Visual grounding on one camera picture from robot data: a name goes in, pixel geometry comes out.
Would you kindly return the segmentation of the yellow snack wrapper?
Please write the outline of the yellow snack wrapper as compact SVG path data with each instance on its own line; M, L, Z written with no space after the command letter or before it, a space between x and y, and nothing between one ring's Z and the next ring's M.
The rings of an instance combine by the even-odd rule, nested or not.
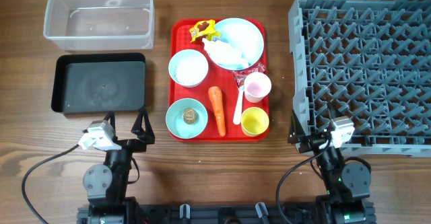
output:
M215 20L203 20L197 22L190 30L191 42L197 42L205 38L208 41L217 41L222 37L222 33L215 29Z

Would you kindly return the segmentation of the brown walnut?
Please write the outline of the brown walnut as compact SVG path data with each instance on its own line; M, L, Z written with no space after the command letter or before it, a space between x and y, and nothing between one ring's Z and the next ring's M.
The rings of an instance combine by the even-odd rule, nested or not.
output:
M183 120L186 124L194 124L198 119L198 113L193 108L183 110Z

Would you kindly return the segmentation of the light blue bowl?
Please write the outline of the light blue bowl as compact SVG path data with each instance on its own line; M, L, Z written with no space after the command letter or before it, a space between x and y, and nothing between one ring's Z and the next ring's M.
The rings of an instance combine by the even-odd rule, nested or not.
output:
M168 64L170 78L183 87L196 87L206 78L209 63L197 50L186 49L177 52Z

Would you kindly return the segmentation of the pile of white rice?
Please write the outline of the pile of white rice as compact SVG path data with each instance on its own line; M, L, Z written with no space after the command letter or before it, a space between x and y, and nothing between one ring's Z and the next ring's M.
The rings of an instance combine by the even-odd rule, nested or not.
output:
M183 86L199 84L207 74L207 63L199 59L179 60L174 67L174 80Z

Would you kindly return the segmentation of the orange carrot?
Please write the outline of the orange carrot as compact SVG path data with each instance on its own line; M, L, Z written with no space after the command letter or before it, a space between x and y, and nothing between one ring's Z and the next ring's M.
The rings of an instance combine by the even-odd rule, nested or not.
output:
M226 135L226 124L224 117L224 105L222 91L218 86L210 87L208 90L209 100L211 102L218 132L221 137Z

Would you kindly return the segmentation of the red candy wrapper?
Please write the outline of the red candy wrapper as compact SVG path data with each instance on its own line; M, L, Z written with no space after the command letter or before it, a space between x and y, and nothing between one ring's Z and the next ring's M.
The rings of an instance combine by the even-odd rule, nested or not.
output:
M263 65L262 63L258 63L255 66L252 66L248 69L244 69L241 71L233 71L233 76L234 79L236 81L236 84L238 87L241 87L242 85L244 85L244 81L245 78L250 75L251 73L255 73L255 72L260 72L260 73L264 73L266 70L265 65Z

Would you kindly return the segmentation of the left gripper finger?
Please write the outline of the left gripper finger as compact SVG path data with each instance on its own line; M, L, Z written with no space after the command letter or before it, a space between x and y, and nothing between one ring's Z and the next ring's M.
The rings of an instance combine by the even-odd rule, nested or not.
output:
M145 106L139 110L139 114L133 124L131 132L145 144L155 143L155 134L150 124L149 116Z
M115 115L113 111L107 113L104 117L103 121L106 129L114 130L115 129Z

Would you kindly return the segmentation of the white tissue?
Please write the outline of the white tissue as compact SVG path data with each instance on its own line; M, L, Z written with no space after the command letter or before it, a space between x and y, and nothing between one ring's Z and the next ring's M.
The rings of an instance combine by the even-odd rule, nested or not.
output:
M242 57L242 52L221 40L209 41L202 39L204 50L210 59L218 66L227 70L241 70L249 67L249 63Z

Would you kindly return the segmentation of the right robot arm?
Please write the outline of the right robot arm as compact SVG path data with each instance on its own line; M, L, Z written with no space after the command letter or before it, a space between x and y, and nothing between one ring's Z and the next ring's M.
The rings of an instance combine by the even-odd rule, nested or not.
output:
M341 144L349 141L354 124L347 116L335 113L329 127L321 133L307 135L293 114L289 140L299 144L299 152L312 152L327 190L313 202L286 203L281 209L292 223L376 223L370 196L371 166L359 157L345 158Z

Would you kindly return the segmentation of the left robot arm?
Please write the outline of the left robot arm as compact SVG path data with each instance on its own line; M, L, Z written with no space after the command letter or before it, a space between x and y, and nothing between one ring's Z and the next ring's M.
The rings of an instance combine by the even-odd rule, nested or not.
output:
M142 107L133 124L134 139L120 140L116 136L114 112L103 120L93 121L84 130L78 145L82 149L105 152L102 164L93 165L83 176L88 193L88 209L79 209L78 224L126 224L149 223L150 218L139 206L136 198L127 197L126 191L134 180L129 179L132 167L137 167L134 153L143 153L148 145L155 143L147 110Z

